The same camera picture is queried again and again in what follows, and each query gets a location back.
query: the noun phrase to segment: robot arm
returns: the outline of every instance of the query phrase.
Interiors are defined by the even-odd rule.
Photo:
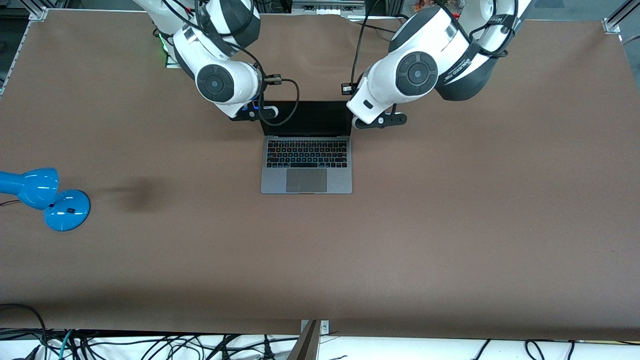
[[[347,107],[371,124],[393,104],[434,88],[445,100],[470,99],[506,55],[530,2],[470,0],[458,21],[437,6],[421,10],[396,31],[387,56],[362,74]]]
[[[192,8],[180,0],[135,1],[154,20],[169,55],[195,81],[200,94],[227,116],[236,117],[260,94],[264,82],[261,69],[230,59],[258,39],[260,15],[252,0],[215,0],[203,6],[195,0]],[[189,20],[185,8],[195,13],[195,18]]]

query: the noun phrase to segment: brown table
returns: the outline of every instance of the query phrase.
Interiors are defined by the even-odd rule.
[[[54,166],[92,212],[54,233],[0,208],[1,302],[57,328],[637,338],[640,96],[599,22],[527,21],[478,96],[353,131],[353,194],[316,196],[261,195],[259,124],[164,69],[151,31],[144,13],[63,10],[31,27],[0,168]],[[303,99],[341,99],[358,32],[265,16],[250,50]],[[358,74],[386,46],[367,30]]]

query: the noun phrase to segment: laptop screen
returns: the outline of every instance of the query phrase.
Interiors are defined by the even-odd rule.
[[[286,119],[294,101],[265,101],[265,106],[276,106],[278,116],[269,120],[277,124]],[[260,121],[266,136],[346,136],[351,134],[353,114],[346,101],[300,101],[298,109],[286,124],[269,126]]]

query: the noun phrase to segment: laptop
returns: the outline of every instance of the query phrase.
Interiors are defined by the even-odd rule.
[[[276,106],[277,124],[291,113],[292,101],[265,101]],[[282,126],[260,122],[264,131],[264,194],[351,193],[351,119],[345,101],[300,101]]]

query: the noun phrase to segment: lamp base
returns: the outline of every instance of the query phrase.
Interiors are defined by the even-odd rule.
[[[89,216],[91,202],[80,190],[65,190],[56,195],[56,200],[44,209],[44,222],[52,230],[69,231],[82,225]]]

